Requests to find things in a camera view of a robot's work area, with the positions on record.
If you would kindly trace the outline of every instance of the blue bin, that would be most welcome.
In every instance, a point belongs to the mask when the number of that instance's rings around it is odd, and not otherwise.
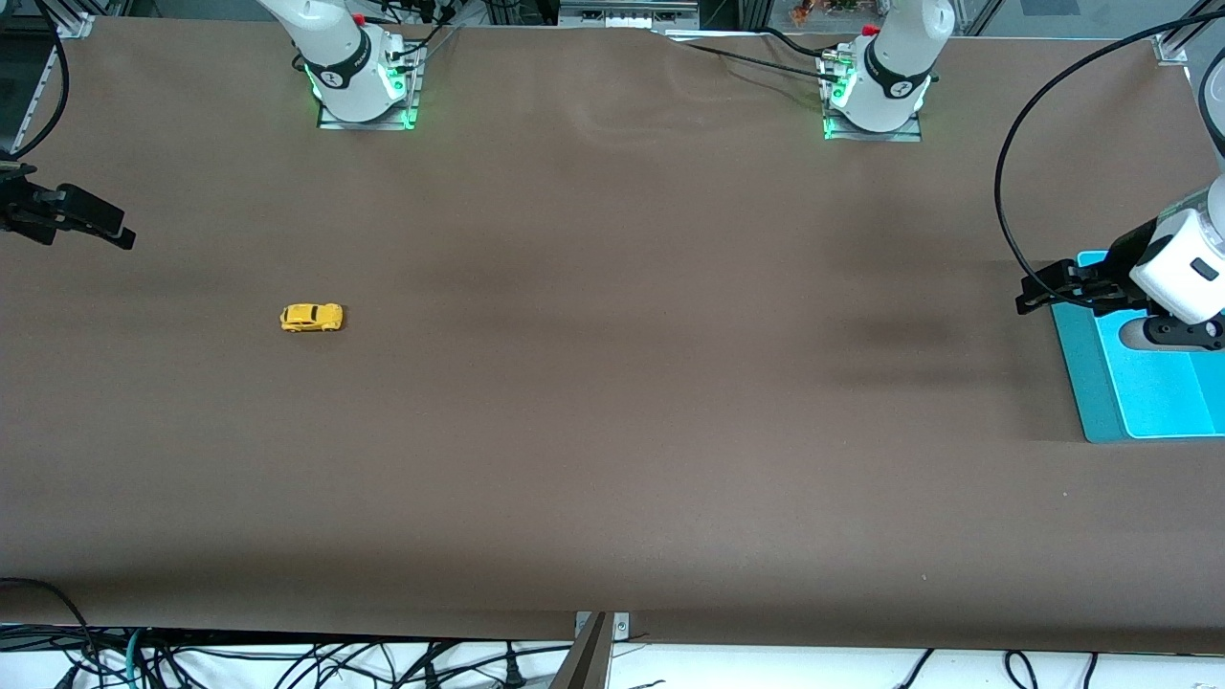
[[[1105,255],[1083,251],[1077,262]],[[1051,311],[1089,443],[1225,436],[1225,353],[1127,348],[1118,331],[1144,311],[1100,319],[1072,304]]]

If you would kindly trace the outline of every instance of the brown tabletop surface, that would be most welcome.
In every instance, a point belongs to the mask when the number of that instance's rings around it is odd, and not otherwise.
[[[1085,443],[992,213],[1094,47],[956,39],[887,145],[644,31],[464,29],[415,131],[337,132],[274,23],[100,20],[29,159],[138,238],[0,235],[0,573],[97,624],[1220,650],[1221,445]],[[1147,44],[1049,101],[1035,260],[1215,175]]]

